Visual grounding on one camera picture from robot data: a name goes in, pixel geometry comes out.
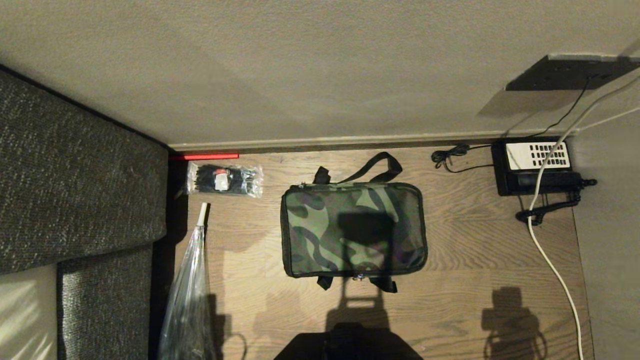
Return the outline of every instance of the gray sofa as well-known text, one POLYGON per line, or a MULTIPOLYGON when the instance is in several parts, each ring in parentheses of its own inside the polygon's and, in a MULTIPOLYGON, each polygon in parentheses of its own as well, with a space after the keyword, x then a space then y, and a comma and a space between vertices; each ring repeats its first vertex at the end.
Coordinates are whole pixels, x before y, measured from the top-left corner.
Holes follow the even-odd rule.
POLYGON ((58 264, 58 358, 146 359, 166 149, 2 70, 0 152, 0 274, 58 264))

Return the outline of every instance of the baseboard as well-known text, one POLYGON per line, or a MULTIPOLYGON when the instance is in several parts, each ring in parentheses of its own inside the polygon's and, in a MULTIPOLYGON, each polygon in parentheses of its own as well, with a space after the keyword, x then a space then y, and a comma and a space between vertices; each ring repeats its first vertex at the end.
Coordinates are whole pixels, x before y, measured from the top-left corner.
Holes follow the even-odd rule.
MULTIPOLYGON (((512 131, 508 137, 527 136, 537 133, 537 130, 512 131)), ((549 135, 558 135, 562 130, 551 129, 549 135)), ((313 150, 343 150, 363 149, 372 147, 407 147, 414 145, 448 145, 455 141, 464 140, 468 143, 490 142, 504 138, 503 131, 480 131, 469 133, 440 133, 418 135, 384 135, 384 136, 341 136, 328 138, 306 138, 285 140, 253 140, 240 142, 209 142, 209 143, 175 143, 169 146, 178 152, 200 151, 240 151, 250 152, 282 152, 282 151, 313 151, 313 150)))

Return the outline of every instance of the red strip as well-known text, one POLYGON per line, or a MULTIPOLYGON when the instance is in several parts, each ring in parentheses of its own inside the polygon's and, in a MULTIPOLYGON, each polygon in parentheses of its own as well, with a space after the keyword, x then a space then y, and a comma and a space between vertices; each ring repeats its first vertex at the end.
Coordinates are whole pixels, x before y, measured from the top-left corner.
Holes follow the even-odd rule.
POLYGON ((225 160, 238 159, 238 154, 189 154, 169 156, 169 160, 225 160))

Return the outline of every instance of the white umbrella handle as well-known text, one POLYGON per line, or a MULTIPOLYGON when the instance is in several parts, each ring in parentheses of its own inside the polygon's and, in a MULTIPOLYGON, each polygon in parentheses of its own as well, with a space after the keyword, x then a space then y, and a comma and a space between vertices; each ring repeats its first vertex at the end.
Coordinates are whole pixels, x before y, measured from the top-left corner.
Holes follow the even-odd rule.
POLYGON ((204 218, 207 215, 207 205, 206 202, 202 203, 202 207, 200 208, 200 216, 198 217, 198 226, 204 226, 204 218))

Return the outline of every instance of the plastic bag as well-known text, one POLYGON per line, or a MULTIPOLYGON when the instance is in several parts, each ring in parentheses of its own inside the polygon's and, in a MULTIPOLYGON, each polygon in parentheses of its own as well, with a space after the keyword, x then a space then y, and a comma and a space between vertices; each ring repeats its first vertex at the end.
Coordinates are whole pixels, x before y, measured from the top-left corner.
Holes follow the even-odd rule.
POLYGON ((204 259, 206 211, 207 203, 203 203, 198 225, 189 240, 178 276, 171 285, 160 335, 160 360, 216 359, 204 259))
POLYGON ((187 194, 207 192, 262 197, 262 167, 189 163, 186 190, 187 194))

